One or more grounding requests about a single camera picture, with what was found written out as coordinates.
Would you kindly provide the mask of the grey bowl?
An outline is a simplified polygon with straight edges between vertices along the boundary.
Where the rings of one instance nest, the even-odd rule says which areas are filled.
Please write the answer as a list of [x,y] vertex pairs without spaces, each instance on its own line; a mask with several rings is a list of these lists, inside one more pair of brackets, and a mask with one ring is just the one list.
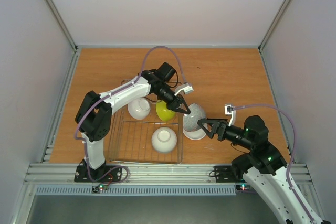
[[189,106],[190,114],[183,115],[183,129],[187,132],[194,132],[201,127],[198,125],[200,119],[206,118],[205,110],[197,103]]

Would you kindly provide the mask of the yellow-green bowl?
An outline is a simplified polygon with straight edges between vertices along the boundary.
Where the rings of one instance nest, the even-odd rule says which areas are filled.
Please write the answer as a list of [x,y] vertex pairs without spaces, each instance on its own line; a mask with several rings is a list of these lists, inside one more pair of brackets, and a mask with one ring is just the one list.
[[163,122],[168,122],[174,119],[176,115],[176,112],[167,108],[167,104],[164,101],[157,102],[155,105],[155,110],[159,119]]

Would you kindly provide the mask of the white bowl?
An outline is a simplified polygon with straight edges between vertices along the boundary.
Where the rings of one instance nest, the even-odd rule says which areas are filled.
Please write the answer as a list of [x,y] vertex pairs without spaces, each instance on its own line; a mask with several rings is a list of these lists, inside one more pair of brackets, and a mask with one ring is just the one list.
[[136,120],[145,119],[149,115],[150,110],[150,104],[144,97],[137,98],[128,104],[128,112]]
[[160,127],[154,131],[151,143],[159,153],[170,153],[177,145],[177,135],[169,127]]

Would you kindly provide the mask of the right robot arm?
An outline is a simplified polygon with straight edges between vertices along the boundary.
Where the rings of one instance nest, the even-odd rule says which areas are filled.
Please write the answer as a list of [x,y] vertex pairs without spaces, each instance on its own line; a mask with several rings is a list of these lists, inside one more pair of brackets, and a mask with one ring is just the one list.
[[216,136],[248,150],[232,160],[232,175],[251,185],[279,223],[326,222],[309,205],[290,174],[290,165],[269,142],[269,130],[260,116],[249,116],[242,128],[220,119],[200,119],[198,125],[209,138]]

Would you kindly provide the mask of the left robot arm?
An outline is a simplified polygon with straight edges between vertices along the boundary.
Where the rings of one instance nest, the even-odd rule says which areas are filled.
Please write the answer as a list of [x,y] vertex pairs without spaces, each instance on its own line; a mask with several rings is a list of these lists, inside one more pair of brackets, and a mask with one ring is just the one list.
[[167,82],[172,77],[174,68],[164,62],[158,69],[142,70],[127,83],[103,93],[88,92],[75,117],[77,127],[74,139],[85,145],[85,162],[87,175],[94,181],[105,177],[106,159],[103,153],[104,137],[109,133],[114,113],[130,102],[155,94],[166,103],[166,107],[174,112],[190,114],[191,111],[181,92],[188,94],[194,91],[186,82],[172,88]]

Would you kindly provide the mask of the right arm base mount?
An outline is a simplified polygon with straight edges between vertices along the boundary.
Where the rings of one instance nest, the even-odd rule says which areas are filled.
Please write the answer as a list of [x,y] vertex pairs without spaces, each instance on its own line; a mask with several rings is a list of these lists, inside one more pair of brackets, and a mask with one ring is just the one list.
[[239,179],[231,165],[217,165],[214,166],[214,175],[217,183],[238,183]]

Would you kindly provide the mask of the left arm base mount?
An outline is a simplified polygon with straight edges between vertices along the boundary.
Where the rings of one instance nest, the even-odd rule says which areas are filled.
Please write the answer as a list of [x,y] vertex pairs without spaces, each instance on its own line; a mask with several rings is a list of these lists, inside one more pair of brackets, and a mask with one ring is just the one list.
[[107,165],[104,162],[99,168],[87,168],[86,161],[83,159],[76,167],[74,182],[77,183],[107,183],[120,182],[123,168],[116,165]]

